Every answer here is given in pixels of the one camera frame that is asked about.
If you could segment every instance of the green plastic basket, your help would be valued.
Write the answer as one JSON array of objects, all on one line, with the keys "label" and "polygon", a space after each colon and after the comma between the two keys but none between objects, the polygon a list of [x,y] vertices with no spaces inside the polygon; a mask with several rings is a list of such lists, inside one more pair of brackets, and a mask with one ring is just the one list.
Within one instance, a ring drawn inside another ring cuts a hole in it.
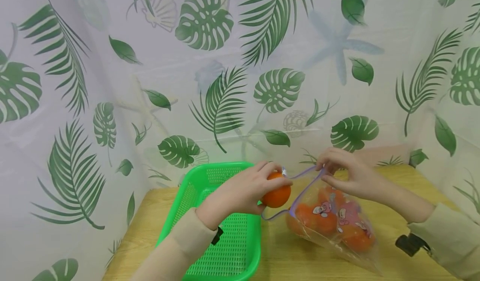
[{"label": "green plastic basket", "polygon": [[[253,166],[249,162],[223,162],[199,165],[183,179],[168,213],[157,245],[192,207],[199,206],[222,183],[238,172]],[[260,216],[235,213],[222,222],[224,234],[215,245],[188,269],[184,281],[248,280],[260,262]]]}]

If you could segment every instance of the fabric backdrop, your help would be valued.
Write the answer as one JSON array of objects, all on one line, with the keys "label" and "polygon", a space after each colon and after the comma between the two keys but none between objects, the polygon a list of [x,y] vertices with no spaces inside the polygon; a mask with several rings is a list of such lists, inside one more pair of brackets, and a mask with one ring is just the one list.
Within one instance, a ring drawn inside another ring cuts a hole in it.
[{"label": "fabric backdrop", "polygon": [[480,0],[0,11],[3,280],[101,280],[149,189],[208,162],[295,173],[329,146],[409,163],[480,221]]}]

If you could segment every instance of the wooden table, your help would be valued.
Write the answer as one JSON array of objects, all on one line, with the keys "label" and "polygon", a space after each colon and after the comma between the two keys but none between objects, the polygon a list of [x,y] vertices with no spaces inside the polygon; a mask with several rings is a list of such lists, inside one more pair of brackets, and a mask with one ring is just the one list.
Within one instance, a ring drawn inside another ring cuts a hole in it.
[{"label": "wooden table", "polygon": [[[412,167],[399,165],[381,167],[377,170],[431,202],[442,202],[455,208]],[[337,177],[345,179],[347,174],[345,171],[339,171]],[[177,188],[155,189],[145,196],[103,278],[104,281],[130,280],[133,272],[154,249],[177,190]],[[354,266],[333,256],[327,249],[295,236],[285,237],[281,242],[275,243],[273,238],[278,238],[275,228],[267,222],[262,222],[262,260],[251,280],[456,280],[423,250],[410,258],[395,247],[398,236],[408,234],[408,228],[400,215],[373,202],[361,201],[360,204],[369,215],[379,240],[383,277]]]}]

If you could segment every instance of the beige sleeve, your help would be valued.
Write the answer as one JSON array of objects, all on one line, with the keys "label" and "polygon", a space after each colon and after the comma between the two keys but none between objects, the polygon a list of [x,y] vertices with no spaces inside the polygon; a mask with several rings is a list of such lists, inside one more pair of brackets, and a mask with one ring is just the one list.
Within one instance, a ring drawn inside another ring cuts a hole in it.
[{"label": "beige sleeve", "polygon": [[438,204],[430,218],[408,227],[432,250],[432,258],[461,280],[480,281],[480,226]]},{"label": "beige sleeve", "polygon": [[205,227],[195,210],[191,208],[180,218],[170,234],[135,272],[132,281],[181,280],[217,234],[217,230]]}]

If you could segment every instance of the clear plastic bag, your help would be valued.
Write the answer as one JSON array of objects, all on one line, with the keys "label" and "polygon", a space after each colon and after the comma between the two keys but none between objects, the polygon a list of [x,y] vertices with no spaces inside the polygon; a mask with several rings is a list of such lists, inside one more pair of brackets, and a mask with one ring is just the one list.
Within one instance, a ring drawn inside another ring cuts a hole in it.
[{"label": "clear plastic bag", "polygon": [[284,209],[267,208],[262,218],[275,223],[282,220],[291,236],[296,234],[381,275],[378,243],[367,215],[355,198],[321,181],[322,174],[311,167],[290,177],[294,186],[298,178],[313,180]]}]

